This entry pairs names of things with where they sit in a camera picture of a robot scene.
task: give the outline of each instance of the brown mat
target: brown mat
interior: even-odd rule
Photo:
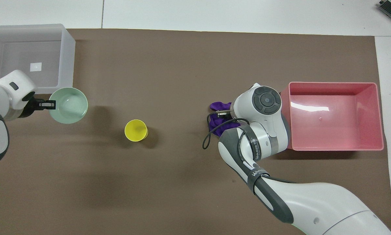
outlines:
[[[208,150],[206,115],[254,82],[376,82],[374,37],[69,30],[81,121],[47,111],[8,122],[0,162],[0,234],[303,234],[279,222]],[[142,119],[132,143],[124,125]],[[295,152],[259,163],[273,176],[349,189],[391,229],[387,150]]]

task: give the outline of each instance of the white table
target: white table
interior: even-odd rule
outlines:
[[[376,36],[391,181],[391,19],[371,0],[8,0],[0,25]]]

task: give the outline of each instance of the white sticker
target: white sticker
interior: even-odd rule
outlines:
[[[30,72],[42,71],[42,63],[30,63]]]

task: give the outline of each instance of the pink bin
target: pink bin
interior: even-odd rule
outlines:
[[[291,82],[281,92],[289,149],[382,150],[378,88],[372,82]]]

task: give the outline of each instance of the green bowl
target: green bowl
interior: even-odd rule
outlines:
[[[88,110],[88,100],[84,93],[73,87],[55,91],[49,100],[56,100],[56,109],[49,110],[52,118],[63,124],[81,120]]]

